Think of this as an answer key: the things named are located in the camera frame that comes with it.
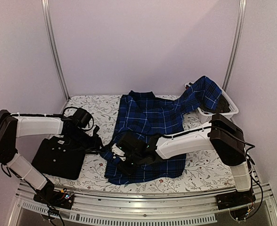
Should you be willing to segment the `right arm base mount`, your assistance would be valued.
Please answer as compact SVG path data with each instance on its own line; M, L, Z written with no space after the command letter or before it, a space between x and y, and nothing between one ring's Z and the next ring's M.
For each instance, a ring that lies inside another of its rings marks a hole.
M256 201L251 191L230 192L215 196L218 210L230 210L231 217L236 221L244 221L250 215Z

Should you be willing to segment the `blue plaid long sleeve shirt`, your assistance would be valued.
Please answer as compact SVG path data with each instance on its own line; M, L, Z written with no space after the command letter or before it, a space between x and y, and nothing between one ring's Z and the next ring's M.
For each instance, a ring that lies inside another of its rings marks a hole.
M171 160L135 167L134 173L128 176L127 170L118 169L121 160L113 157L111 145L116 144L127 132L146 143L153 135L182 132L185 114L194 111L202 104L207 108L216 109L221 94L222 90L214 81L202 76L175 100L156 97L153 92L131 91L127 95L122 95L112 140L101 154L107 161L105 178L108 182L124 185L163 177L180 177L186 163L185 154L174 156Z

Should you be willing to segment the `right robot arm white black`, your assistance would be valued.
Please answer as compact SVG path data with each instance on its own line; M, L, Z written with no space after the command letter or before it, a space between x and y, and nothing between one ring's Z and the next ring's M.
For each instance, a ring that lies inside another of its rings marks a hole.
M111 150L114 157L120 159L119 169L128 174L136 166L171 160L185 153L214 150L222 163L231 169L236 186L231 201L242 205L249 199L252 186L246 145L243 131L238 126L222 114L214 114L200 127L171 135L155 135L148 143L127 132Z

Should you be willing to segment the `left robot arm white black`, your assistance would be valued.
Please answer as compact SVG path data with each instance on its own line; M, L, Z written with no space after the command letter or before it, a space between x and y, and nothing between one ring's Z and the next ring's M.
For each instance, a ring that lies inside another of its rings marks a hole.
M58 200L45 175L79 178L85 156L98 154L102 141L92 115L20 114L0 110L0 164L40 190L47 204Z

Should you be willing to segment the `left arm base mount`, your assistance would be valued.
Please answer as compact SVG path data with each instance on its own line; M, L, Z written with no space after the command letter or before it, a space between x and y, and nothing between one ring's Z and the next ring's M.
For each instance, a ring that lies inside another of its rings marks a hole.
M53 188L45 188L38 190L33 200L53 207L71 210L74 202L74 192L67 191L66 188L58 191Z

